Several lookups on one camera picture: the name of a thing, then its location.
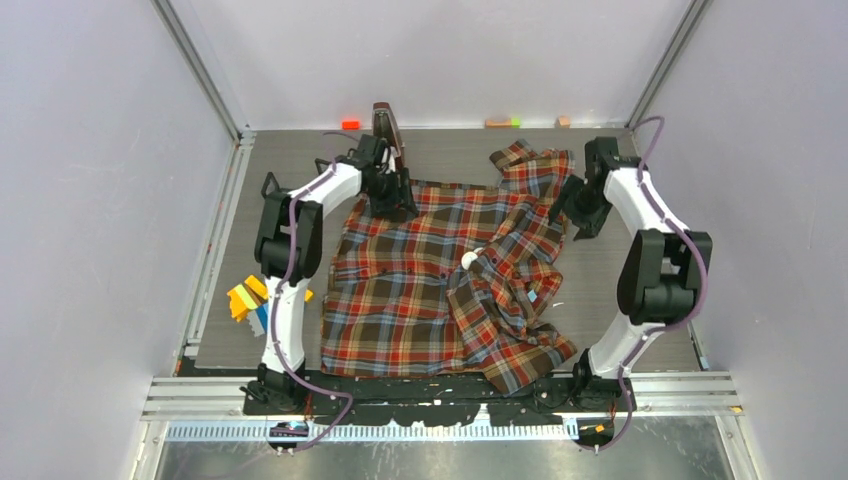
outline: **gray table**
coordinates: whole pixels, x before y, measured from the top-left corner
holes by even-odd
[[[518,138],[529,141],[537,151],[545,148],[571,150],[575,154],[575,172],[582,175],[583,145],[598,135],[621,136],[622,153],[636,153],[631,137],[620,129],[409,130],[402,133],[406,164],[413,178],[478,185],[496,184],[500,173],[489,162],[489,155]],[[329,158],[354,146],[351,140],[342,137],[325,137],[324,142],[326,145],[322,144],[321,132],[317,131],[268,131],[257,135],[215,285],[197,356],[198,366],[255,368],[259,363],[265,338],[254,337],[246,322],[238,324],[230,317],[227,291],[248,275],[261,278],[253,260],[253,244],[262,213],[263,200],[259,191],[265,174],[272,171],[282,186],[297,188],[316,176],[313,159]],[[316,297],[304,312],[307,368],[320,367],[321,299],[327,290],[327,268],[353,202],[349,200],[341,205],[324,221],[324,256],[310,283]],[[543,319],[554,324],[579,348],[585,348],[601,338],[615,316],[616,282],[630,240],[615,210],[598,238],[573,242],[571,237],[576,231],[576,228],[569,229],[566,246],[556,261],[564,277],[563,284]],[[570,368],[571,362],[563,368]],[[635,371],[698,369],[686,331],[660,337],[634,368]]]

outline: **yellow block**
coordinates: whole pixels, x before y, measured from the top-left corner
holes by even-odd
[[[250,309],[244,304],[244,301],[242,301],[241,296],[236,292],[236,289],[234,288],[227,292],[227,296],[230,297],[230,316],[236,319],[237,322],[247,318],[247,312],[249,312]]]
[[[259,304],[253,300],[253,297],[250,296],[247,289],[244,288],[244,285],[237,285],[233,290],[236,291],[236,295],[241,298],[241,301],[244,303],[244,306],[247,307],[248,310],[256,310],[259,308]]]
[[[268,288],[261,280],[251,275],[247,277],[247,280],[245,280],[244,283],[247,284],[248,288],[253,290],[253,293],[262,297],[263,300],[268,300]]]

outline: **metal frame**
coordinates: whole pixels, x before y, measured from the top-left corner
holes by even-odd
[[[227,168],[227,175],[221,186],[218,210],[212,222],[207,241],[207,251],[203,257],[192,296],[183,342],[185,345],[184,354],[188,357],[197,355],[200,338],[203,335],[203,329],[206,328],[206,318],[209,314],[212,294],[218,281],[221,263],[224,261],[224,251],[230,238],[230,229],[238,206],[239,192],[241,192],[244,183],[247,164],[256,138],[256,135],[251,131],[245,131],[241,136],[241,141],[233,152]]]
[[[571,374],[555,375],[569,378]],[[634,373],[631,377],[638,410],[635,416],[739,415],[739,398],[727,372]],[[142,421],[219,420],[245,418],[304,420],[302,415],[246,417],[244,393],[239,390],[253,377],[157,377],[153,379]],[[597,413],[569,412],[563,418],[595,418]],[[481,411],[478,418],[487,419]]]
[[[716,417],[716,425],[721,435],[721,443],[727,453],[733,476],[740,479],[761,478],[754,458],[751,455],[749,440],[745,435],[742,424],[747,421],[744,416]]]
[[[221,119],[221,123],[224,124],[224,128],[233,140],[238,140],[241,129],[239,129],[236,125],[230,110],[227,108],[224,99],[221,97],[218,88],[215,86],[215,82],[212,81],[212,76],[209,74],[209,70],[203,64],[203,60],[200,59],[200,54],[197,52],[197,48],[195,48],[194,43],[191,41],[183,22],[174,10],[174,6],[171,5],[170,0],[151,0],[151,3],[162,18],[162,23],[165,24],[165,27],[174,38],[177,48],[179,48],[180,52],[183,54],[183,57],[188,63],[192,73],[200,84],[200,88],[203,90],[203,93],[206,94],[206,98],[208,98],[209,102],[212,103],[212,108],[215,109],[215,113],[218,114],[218,118]]]
[[[636,102],[636,107],[633,109],[630,119],[627,120],[627,127],[632,127],[645,116],[648,107],[665,81],[668,72],[671,71],[671,67],[674,66],[674,63],[680,57],[680,52],[683,51],[683,48],[692,36],[692,32],[695,31],[698,22],[711,3],[712,0],[692,0],[689,3],[686,13],[683,14],[683,19],[671,37],[668,48],[666,48],[662,59],[660,59],[660,63],[657,64],[654,73],[651,74],[651,78],[645,86],[645,90],[639,96],[639,101]]]
[[[558,377],[570,377],[559,374]],[[168,441],[264,441],[269,425],[279,421],[306,421],[302,415],[245,416],[244,393],[239,387],[252,377],[157,377],[142,413],[143,441],[136,456],[133,480],[155,478],[164,443]],[[739,427],[743,409],[727,372],[635,373],[631,376],[637,417],[712,416],[736,478],[758,478],[747,441]],[[322,441],[485,441],[562,440],[570,437],[576,419],[596,418],[598,413],[558,414],[562,426],[491,427],[481,408],[465,427],[342,426]],[[311,435],[323,427],[313,425]]]

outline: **orange block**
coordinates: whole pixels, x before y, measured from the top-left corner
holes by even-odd
[[[253,291],[253,293],[262,297],[263,300],[268,300],[268,288],[265,286],[264,283],[262,283],[262,280],[259,280],[255,276],[251,275],[247,277],[247,280],[245,280],[244,283],[250,290]]]
[[[521,119],[518,117],[487,118],[485,126],[486,128],[521,128]]]
[[[342,120],[342,130],[359,130],[359,120]]]
[[[230,297],[230,316],[236,319],[237,322],[241,322],[247,318],[250,309],[244,304],[244,300],[241,299],[236,289],[234,288],[227,292],[227,296]]]

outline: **blue block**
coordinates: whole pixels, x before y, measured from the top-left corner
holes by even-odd
[[[265,333],[268,333],[268,303],[263,303],[256,309],[256,315],[259,316],[259,324]]]

